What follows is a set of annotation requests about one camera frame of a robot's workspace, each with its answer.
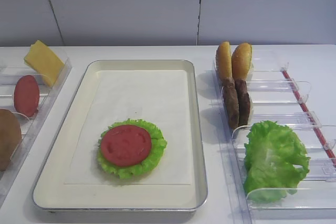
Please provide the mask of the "brown meat patty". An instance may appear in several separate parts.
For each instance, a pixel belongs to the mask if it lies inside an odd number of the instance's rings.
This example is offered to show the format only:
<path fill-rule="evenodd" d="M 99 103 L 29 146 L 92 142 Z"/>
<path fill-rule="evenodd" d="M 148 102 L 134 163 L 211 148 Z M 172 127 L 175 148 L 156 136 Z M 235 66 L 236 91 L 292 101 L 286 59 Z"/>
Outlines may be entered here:
<path fill-rule="evenodd" d="M 239 105 L 238 126 L 247 125 L 250 116 L 250 98 L 247 91 L 246 81 L 243 79 L 236 79 L 235 89 L 237 92 L 238 105 Z"/>
<path fill-rule="evenodd" d="M 239 104 L 234 79 L 232 77 L 223 80 L 223 99 L 226 106 L 228 125 L 234 130 L 239 123 Z"/>

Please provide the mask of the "green lettuce leaf on tray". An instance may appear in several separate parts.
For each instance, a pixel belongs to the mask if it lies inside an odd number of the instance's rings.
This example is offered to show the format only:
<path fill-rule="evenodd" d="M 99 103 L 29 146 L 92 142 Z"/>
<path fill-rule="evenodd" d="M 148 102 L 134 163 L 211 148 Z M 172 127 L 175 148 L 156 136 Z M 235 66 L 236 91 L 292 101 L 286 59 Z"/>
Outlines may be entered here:
<path fill-rule="evenodd" d="M 141 161 L 139 164 L 120 167 L 117 165 L 113 165 L 108 162 L 100 151 L 100 143 L 104 135 L 113 127 L 120 125 L 135 125 L 144 128 L 147 130 L 151 136 L 152 148 L 150 150 L 149 155 L 146 159 Z M 159 163 L 161 157 L 163 156 L 164 149 L 167 146 L 167 141 L 164 139 L 161 130 L 153 123 L 147 122 L 142 119 L 127 119 L 123 122 L 115 122 L 111 126 L 108 127 L 106 131 L 101 134 L 101 138 L 98 141 L 99 147 L 97 150 L 97 162 L 102 168 L 102 170 L 108 174 L 114 174 L 121 179 L 128 179 L 134 176 L 140 176 L 146 174 L 153 170 Z"/>

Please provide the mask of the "red tomato slice on tray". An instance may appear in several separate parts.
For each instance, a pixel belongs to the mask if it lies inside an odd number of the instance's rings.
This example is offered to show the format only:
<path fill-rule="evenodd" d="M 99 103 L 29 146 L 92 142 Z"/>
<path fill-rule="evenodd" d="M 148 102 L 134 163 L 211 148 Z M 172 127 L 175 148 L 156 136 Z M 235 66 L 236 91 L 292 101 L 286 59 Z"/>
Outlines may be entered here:
<path fill-rule="evenodd" d="M 100 151 L 111 164 L 120 167 L 139 164 L 147 158 L 152 148 L 147 130 L 135 125 L 111 128 L 102 138 Z"/>

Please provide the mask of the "green lettuce leaf in rack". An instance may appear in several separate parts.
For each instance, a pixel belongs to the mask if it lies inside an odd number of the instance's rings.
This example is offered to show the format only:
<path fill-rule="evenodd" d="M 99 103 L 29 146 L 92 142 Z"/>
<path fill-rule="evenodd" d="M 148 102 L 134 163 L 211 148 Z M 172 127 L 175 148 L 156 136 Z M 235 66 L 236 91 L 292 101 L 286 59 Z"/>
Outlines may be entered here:
<path fill-rule="evenodd" d="M 310 172 L 310 157 L 297 134 L 286 125 L 262 121 L 252 125 L 247 137 L 244 191 L 249 200 L 269 203 L 295 194 Z"/>

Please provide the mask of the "yellow cheese slice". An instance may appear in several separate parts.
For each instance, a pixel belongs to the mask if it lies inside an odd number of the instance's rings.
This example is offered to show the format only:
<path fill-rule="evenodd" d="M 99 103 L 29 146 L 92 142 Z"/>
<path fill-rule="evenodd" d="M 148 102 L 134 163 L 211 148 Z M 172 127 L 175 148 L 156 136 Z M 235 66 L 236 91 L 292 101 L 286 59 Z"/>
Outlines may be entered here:
<path fill-rule="evenodd" d="M 46 85 L 52 87 L 64 67 L 61 59 L 43 42 L 37 40 L 30 46 L 28 54 L 24 57 L 26 65 L 42 75 Z"/>

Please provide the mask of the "red tomato slice in rack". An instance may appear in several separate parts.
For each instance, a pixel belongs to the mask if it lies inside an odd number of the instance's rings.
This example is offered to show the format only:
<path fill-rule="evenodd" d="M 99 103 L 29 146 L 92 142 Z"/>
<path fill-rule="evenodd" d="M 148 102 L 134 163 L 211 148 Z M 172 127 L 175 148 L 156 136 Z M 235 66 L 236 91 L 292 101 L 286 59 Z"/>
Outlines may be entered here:
<path fill-rule="evenodd" d="M 14 90 L 14 107 L 17 112 L 27 117 L 37 112 L 39 104 L 39 86 L 34 76 L 21 77 Z"/>

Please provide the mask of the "white parchment paper sheet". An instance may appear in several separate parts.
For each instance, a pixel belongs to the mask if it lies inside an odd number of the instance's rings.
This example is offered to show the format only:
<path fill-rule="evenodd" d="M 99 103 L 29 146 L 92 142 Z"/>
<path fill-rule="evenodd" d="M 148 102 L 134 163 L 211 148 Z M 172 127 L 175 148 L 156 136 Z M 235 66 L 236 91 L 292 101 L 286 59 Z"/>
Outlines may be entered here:
<path fill-rule="evenodd" d="M 191 123 L 187 74 L 183 70 L 99 71 L 98 86 L 72 157 L 66 184 L 189 185 L 192 182 Z M 167 146 L 157 167 L 129 179 L 104 172 L 98 140 L 115 122 L 143 119 L 163 133 Z"/>

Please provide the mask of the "cream metal baking tray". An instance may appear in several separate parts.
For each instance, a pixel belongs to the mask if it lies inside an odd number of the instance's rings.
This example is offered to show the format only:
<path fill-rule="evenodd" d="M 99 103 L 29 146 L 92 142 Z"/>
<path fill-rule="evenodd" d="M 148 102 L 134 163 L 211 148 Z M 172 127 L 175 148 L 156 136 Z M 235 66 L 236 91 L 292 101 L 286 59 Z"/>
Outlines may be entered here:
<path fill-rule="evenodd" d="M 207 179 L 194 66 L 88 65 L 33 191 L 46 210 L 194 211 Z"/>

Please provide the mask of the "golden bun half left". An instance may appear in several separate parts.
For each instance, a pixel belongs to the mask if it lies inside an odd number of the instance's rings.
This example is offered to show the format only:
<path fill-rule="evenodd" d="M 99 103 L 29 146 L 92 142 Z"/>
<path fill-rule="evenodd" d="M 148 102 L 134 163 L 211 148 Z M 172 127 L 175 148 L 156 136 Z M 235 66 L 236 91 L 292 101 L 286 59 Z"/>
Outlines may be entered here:
<path fill-rule="evenodd" d="M 232 54 L 230 43 L 222 42 L 216 50 L 216 67 L 221 80 L 232 77 Z"/>

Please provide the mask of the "golden bun half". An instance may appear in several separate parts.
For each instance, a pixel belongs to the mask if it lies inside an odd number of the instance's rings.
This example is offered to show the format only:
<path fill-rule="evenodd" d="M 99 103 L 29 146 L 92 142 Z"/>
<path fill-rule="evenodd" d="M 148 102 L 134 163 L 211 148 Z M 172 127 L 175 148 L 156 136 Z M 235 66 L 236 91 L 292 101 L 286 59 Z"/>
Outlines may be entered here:
<path fill-rule="evenodd" d="M 221 80 L 232 77 L 232 54 L 230 43 L 222 42 L 216 50 L 216 67 Z"/>
<path fill-rule="evenodd" d="M 246 80 L 250 70 L 252 59 L 252 46 L 245 42 L 239 44 L 232 55 L 232 76 L 233 79 Z"/>

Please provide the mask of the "golden bun half right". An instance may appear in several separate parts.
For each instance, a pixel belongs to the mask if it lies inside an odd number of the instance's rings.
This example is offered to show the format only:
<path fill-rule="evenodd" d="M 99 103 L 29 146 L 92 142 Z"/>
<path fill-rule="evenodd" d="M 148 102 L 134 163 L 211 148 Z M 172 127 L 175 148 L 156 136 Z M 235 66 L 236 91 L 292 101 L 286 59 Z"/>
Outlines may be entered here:
<path fill-rule="evenodd" d="M 239 44 L 232 55 L 232 76 L 233 79 L 246 80 L 250 70 L 252 59 L 252 46 L 245 42 Z"/>

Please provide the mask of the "clear acrylic right rack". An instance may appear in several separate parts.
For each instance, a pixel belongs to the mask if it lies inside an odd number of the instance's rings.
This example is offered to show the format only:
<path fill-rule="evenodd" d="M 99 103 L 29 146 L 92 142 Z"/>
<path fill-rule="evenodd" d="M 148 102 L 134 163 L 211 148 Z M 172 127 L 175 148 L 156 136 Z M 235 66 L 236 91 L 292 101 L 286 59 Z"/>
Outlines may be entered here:
<path fill-rule="evenodd" d="M 322 124 L 307 108 L 311 84 L 294 80 L 288 74 L 288 62 L 273 51 L 254 50 L 246 80 L 251 108 L 248 124 L 232 130 L 217 70 L 213 70 L 213 80 L 215 108 L 223 128 L 219 145 L 233 222 L 335 222 L 335 126 Z M 266 120 L 287 125 L 297 134 L 310 157 L 310 172 L 298 184 L 295 194 L 275 202 L 257 203 L 249 200 L 243 189 L 247 177 L 245 144 L 251 126 Z"/>

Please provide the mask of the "clear acrylic rack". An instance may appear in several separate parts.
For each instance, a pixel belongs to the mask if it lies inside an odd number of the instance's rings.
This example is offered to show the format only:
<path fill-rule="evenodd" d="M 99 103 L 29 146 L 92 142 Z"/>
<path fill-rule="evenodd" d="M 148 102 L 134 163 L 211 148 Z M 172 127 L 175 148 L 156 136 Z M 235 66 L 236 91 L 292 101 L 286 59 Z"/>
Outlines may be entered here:
<path fill-rule="evenodd" d="M 288 74 L 288 62 L 273 51 L 254 50 L 246 80 L 251 108 L 248 124 L 232 130 L 217 70 L 213 70 L 213 80 L 215 108 L 223 128 L 219 145 L 233 222 L 335 222 L 335 126 L 322 124 L 307 108 L 311 84 L 294 80 Z M 243 189 L 247 177 L 245 144 L 251 126 L 266 120 L 287 125 L 297 134 L 310 157 L 310 172 L 298 184 L 295 194 L 275 202 L 257 203 L 249 200 Z"/>
<path fill-rule="evenodd" d="M 5 200 L 9 190 L 30 151 L 41 127 L 43 126 L 58 94 L 64 85 L 71 69 L 70 60 L 62 48 L 51 49 L 64 62 L 57 81 L 52 87 L 46 85 L 43 76 L 24 64 L 27 48 L 1 48 L 1 108 L 10 110 L 20 123 L 22 141 L 14 149 L 10 157 L 9 166 L 1 172 L 1 203 Z M 39 105 L 32 117 L 20 114 L 14 108 L 14 89 L 17 81 L 26 75 L 32 75 L 39 85 Z"/>

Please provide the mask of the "clear acrylic left rack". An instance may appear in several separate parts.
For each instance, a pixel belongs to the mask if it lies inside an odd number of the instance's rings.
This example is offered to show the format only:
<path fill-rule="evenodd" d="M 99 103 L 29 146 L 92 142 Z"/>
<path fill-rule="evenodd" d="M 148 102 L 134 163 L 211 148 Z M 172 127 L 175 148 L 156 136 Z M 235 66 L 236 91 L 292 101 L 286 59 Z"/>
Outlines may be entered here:
<path fill-rule="evenodd" d="M 70 60 L 62 48 L 51 49 L 64 62 L 57 81 L 52 87 L 46 85 L 43 76 L 24 64 L 27 48 L 1 48 L 1 108 L 10 110 L 20 123 L 22 141 L 14 149 L 10 157 L 9 166 L 1 172 L 1 203 L 5 200 L 9 190 L 30 151 L 41 127 L 43 126 L 58 94 L 64 85 L 71 69 Z M 39 105 L 32 117 L 20 114 L 14 108 L 14 89 L 17 81 L 26 75 L 32 75 L 39 85 Z"/>

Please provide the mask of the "brown bun half in rack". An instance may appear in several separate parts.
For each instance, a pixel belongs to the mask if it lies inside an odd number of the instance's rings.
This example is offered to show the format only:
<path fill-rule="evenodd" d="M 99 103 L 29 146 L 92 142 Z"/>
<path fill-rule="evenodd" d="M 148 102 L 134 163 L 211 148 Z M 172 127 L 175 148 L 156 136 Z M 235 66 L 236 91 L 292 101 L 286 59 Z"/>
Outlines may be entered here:
<path fill-rule="evenodd" d="M 1 109 L 1 171 L 4 171 L 10 164 L 10 158 L 21 140 L 18 119 L 10 110 Z"/>

